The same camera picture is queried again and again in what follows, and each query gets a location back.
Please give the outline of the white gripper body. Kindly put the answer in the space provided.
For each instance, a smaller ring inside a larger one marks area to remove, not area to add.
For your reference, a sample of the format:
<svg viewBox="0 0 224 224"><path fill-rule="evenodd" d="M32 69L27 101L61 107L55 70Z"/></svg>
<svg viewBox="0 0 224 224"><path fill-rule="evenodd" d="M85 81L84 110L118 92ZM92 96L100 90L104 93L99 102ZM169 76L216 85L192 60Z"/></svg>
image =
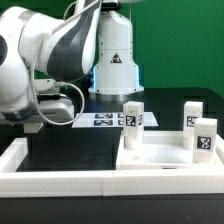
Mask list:
<svg viewBox="0 0 224 224"><path fill-rule="evenodd" d="M74 118L74 106L71 99L62 96L59 100L42 101L40 110L43 115L53 122L67 122ZM46 121L35 112L24 124L25 133L38 133Z"/></svg>

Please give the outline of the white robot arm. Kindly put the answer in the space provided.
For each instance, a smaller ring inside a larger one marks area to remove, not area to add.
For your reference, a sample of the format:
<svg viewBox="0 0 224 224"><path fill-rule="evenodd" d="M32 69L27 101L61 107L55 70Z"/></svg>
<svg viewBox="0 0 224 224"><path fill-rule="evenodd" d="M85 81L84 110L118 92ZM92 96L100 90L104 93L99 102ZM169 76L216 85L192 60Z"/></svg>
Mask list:
<svg viewBox="0 0 224 224"><path fill-rule="evenodd" d="M14 6L0 15L0 124L68 125L81 116L62 86L92 73L90 96L123 101L144 88L133 60L128 0L77 0L56 19Z"/></svg>

